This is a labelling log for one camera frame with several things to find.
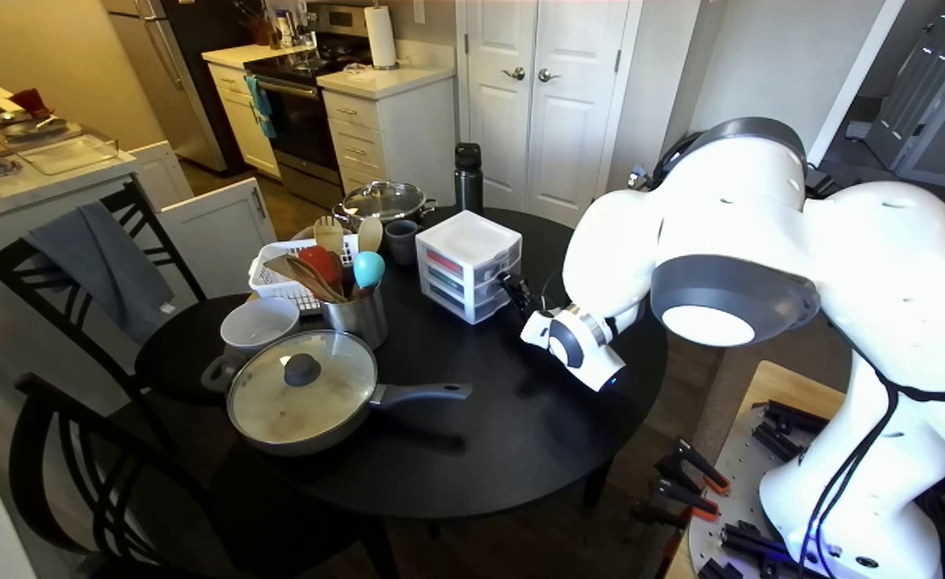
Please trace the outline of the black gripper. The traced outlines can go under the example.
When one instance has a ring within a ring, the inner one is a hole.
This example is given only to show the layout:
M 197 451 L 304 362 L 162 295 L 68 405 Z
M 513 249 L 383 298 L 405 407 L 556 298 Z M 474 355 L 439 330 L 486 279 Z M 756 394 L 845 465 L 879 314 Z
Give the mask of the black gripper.
M 517 308 L 519 317 L 529 317 L 540 308 L 540 298 L 529 292 L 527 279 L 519 272 L 501 272 L 501 290 L 509 292 L 509 302 Z

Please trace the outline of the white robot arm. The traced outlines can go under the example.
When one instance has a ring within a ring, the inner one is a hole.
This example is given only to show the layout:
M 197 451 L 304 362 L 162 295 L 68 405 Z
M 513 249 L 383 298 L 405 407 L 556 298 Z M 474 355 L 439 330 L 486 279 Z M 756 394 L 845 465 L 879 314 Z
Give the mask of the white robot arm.
M 639 191 L 598 196 L 567 258 L 563 308 L 519 339 L 587 388 L 623 368 L 639 314 L 707 347 L 822 314 L 851 347 L 845 402 L 759 504 L 793 564 L 825 579 L 941 579 L 916 498 L 945 479 L 945 202 L 904 181 L 813 198 L 796 132 L 746 117 L 684 135 Z

